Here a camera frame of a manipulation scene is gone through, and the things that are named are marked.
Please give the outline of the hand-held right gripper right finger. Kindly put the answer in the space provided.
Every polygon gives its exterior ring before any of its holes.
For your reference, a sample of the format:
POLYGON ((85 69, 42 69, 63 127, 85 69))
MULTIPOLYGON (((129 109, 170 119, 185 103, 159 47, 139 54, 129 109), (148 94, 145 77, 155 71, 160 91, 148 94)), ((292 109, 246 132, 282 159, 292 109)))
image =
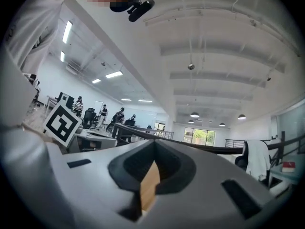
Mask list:
POLYGON ((143 229, 256 229, 274 198, 226 159, 169 141, 154 143, 155 162, 170 173, 156 187, 143 229))

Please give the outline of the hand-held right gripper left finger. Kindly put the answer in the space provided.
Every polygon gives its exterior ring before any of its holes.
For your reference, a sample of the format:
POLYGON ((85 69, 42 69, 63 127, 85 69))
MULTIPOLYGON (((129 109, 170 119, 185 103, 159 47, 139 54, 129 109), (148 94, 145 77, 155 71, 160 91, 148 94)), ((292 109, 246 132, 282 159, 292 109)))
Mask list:
POLYGON ((140 191, 120 188, 109 174, 110 162, 152 141, 101 151, 63 155, 47 143, 48 188, 54 192, 46 211, 51 229, 156 229, 153 210, 142 215, 140 191))

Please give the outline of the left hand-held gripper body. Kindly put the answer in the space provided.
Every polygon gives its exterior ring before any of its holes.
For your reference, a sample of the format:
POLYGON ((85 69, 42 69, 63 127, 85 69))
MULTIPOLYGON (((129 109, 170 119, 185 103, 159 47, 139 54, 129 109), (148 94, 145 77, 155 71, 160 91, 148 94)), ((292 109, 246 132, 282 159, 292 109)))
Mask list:
POLYGON ((83 119, 72 112, 73 100, 74 98, 64 93, 60 93, 55 100, 48 100, 47 108, 53 103, 53 109, 50 114, 45 115, 44 132, 63 145, 67 153, 88 152, 117 146, 116 139, 83 128, 83 119))

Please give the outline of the black office chair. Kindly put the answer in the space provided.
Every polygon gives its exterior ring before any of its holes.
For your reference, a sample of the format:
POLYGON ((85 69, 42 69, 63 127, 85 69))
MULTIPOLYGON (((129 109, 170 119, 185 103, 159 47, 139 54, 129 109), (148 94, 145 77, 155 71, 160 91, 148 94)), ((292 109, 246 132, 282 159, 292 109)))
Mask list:
POLYGON ((90 129, 90 128, 95 129, 97 124, 98 124, 98 116, 95 113, 95 109, 88 108, 85 111, 84 118, 82 121, 83 128, 84 129, 90 129))

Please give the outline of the white whiteboard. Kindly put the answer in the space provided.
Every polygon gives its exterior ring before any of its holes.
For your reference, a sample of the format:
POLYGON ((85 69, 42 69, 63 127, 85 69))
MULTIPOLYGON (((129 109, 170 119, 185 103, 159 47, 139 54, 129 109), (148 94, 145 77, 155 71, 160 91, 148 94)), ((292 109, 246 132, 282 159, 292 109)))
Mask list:
POLYGON ((100 111, 102 109, 102 106, 103 106, 103 101, 95 101, 94 111, 95 111, 97 117, 100 116, 100 111))

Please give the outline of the black metal railing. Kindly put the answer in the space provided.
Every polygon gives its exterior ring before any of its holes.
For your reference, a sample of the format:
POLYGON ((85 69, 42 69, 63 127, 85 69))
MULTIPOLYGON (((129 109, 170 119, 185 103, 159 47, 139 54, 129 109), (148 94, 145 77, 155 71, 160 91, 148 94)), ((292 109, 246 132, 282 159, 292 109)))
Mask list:
MULTIPOLYGON (((164 135, 156 135, 160 133, 161 130, 145 129, 135 126, 128 126, 123 124, 114 124, 113 130, 111 132, 112 137, 118 141, 118 145, 129 142, 124 140, 129 136, 136 136, 143 139, 153 139, 153 140, 165 140, 174 143, 184 144, 190 147, 194 147, 203 151, 208 151, 215 154, 221 155, 239 155, 242 153, 242 147, 215 147, 200 144, 192 144, 187 142, 181 142, 173 140, 173 132, 166 131, 164 135)), ((305 146, 305 134, 287 141, 280 141, 279 143, 271 144, 269 140, 263 140, 267 144, 268 150, 276 150, 276 153, 272 156, 272 161, 279 161, 283 157, 296 151, 298 154, 305 154, 305 151, 301 151, 301 147, 305 146)))

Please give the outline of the black chair under cloth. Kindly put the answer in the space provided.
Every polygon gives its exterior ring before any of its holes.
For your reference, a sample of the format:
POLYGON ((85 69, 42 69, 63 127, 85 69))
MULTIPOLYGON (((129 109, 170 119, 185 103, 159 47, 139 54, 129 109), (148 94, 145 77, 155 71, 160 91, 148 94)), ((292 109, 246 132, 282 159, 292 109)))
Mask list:
MULTIPOLYGON (((248 146, 246 144, 246 141, 244 141, 243 153, 241 156, 239 156, 235 159, 235 165, 237 165, 238 167, 240 167, 241 169, 246 171, 247 164, 248 164, 248 146)), ((270 172, 270 170, 267 171, 267 178, 261 182, 265 182, 269 178, 269 172, 270 172)))

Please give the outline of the large window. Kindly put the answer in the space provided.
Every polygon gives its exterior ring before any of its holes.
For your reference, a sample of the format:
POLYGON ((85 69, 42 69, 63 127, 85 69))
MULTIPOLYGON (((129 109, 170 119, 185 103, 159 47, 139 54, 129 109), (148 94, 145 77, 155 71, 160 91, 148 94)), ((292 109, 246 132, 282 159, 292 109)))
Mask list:
POLYGON ((214 146, 215 131, 185 128, 183 141, 197 145, 214 146))

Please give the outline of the white cloth over chair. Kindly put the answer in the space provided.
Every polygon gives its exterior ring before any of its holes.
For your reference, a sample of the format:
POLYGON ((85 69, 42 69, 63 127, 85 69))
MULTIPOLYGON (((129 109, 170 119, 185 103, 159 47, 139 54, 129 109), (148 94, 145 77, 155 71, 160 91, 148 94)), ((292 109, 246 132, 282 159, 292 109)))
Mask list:
POLYGON ((248 146, 248 164, 246 173, 258 181, 267 178, 270 170, 270 157, 268 146, 261 140, 246 140, 248 146))

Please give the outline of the grey-blue desk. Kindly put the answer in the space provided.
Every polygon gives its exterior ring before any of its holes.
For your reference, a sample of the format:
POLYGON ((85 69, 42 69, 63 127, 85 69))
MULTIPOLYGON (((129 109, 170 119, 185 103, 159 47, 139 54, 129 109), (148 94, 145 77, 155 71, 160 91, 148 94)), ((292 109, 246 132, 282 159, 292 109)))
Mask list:
POLYGON ((294 156, 285 156, 282 162, 270 168, 269 172, 269 187, 271 187, 271 183, 273 178, 279 179, 289 185, 297 185, 305 174, 305 155, 294 155, 294 156), (294 169, 290 169, 290 171, 283 171, 283 164, 295 164, 294 169))

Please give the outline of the red book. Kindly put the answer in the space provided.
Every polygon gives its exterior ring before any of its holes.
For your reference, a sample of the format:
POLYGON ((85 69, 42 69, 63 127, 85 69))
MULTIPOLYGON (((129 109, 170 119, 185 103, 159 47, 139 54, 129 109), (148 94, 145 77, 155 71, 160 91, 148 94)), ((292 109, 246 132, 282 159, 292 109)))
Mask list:
POLYGON ((282 163, 282 172, 291 173, 295 171, 295 162, 283 162, 282 163))

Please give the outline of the white t-shirt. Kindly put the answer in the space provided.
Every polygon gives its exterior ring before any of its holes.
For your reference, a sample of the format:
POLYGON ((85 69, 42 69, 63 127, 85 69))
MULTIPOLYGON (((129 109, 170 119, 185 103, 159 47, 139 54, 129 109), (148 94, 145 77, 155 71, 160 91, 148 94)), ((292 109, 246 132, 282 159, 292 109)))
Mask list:
POLYGON ((36 74, 56 37, 64 0, 26 0, 13 17, 3 44, 23 73, 36 74))

